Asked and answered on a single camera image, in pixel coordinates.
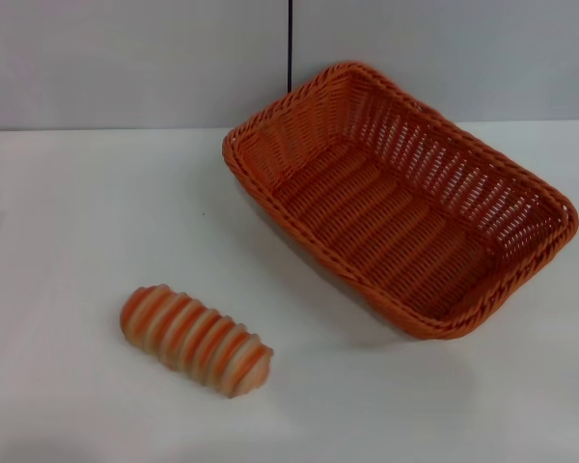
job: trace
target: gray wall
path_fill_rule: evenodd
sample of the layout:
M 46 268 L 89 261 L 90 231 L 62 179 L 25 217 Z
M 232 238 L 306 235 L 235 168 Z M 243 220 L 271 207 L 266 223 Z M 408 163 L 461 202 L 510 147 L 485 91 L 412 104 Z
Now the gray wall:
M 579 119 L 579 0 L 294 4 L 295 83 L 361 60 L 456 121 Z M 0 128 L 236 125 L 286 47 L 287 0 L 0 0 Z
M 298 83 L 360 60 L 455 121 L 579 119 L 579 0 L 294 3 Z
M 0 0 L 0 128 L 208 127 L 285 94 L 286 0 Z

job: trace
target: striped bread roll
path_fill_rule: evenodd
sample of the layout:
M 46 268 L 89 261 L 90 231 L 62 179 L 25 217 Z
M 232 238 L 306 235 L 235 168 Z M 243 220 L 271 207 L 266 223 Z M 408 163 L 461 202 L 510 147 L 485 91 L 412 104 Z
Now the striped bread roll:
M 228 397 L 258 388 L 270 370 L 272 349 L 260 337 L 166 285 L 133 292 L 120 326 L 131 344 Z

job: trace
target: white table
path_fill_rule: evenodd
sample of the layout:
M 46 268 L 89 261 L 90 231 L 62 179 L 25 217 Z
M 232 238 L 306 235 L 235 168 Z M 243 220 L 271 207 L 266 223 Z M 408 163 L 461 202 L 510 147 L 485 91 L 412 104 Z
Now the white table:
M 579 210 L 579 122 L 467 123 Z M 0 133 L 0 463 L 579 462 L 579 232 L 477 332 L 380 325 L 270 226 L 227 130 Z M 227 400 L 128 345 L 137 286 L 275 349 Z

